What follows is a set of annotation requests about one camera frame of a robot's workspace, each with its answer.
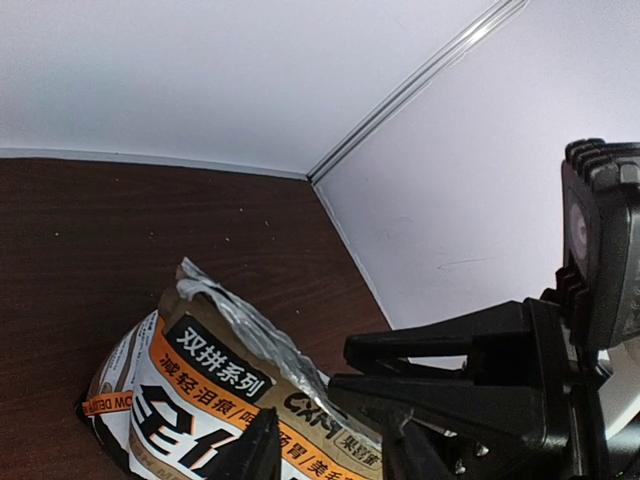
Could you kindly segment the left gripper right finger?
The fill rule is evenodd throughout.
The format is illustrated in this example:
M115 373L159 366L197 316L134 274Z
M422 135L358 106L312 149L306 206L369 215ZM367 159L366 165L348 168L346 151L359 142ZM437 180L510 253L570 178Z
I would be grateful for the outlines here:
M394 480L454 479L413 411L389 410L381 420L383 478Z

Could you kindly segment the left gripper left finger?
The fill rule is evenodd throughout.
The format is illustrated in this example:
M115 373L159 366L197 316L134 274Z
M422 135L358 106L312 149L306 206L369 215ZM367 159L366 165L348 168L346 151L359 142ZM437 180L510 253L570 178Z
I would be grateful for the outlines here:
M279 480L279 434L277 410L261 409L238 439L218 450L205 479Z

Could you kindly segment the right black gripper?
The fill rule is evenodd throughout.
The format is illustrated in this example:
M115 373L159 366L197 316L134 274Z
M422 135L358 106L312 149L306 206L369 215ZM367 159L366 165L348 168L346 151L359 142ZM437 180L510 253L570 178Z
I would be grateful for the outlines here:
M472 479L606 479L610 454L595 357L571 342L562 307L528 298L426 326L357 334L363 373L405 373L408 358L469 355L464 381L338 374L329 400L371 429L393 412L474 439Z

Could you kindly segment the brown dog food bag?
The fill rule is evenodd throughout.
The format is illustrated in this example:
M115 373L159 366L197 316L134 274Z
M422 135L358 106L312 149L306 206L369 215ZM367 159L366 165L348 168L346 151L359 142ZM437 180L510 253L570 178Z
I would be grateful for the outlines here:
M77 405L136 479L214 479L258 414L278 416L285 479L379 479L378 435L255 307L184 259L157 308L111 350Z

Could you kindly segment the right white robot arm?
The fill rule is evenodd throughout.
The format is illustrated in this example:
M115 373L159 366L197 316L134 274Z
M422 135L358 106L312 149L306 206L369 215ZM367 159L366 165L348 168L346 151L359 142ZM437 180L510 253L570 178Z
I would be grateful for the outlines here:
M635 479L639 344L606 362L526 299L354 335L330 400L382 438L387 479Z

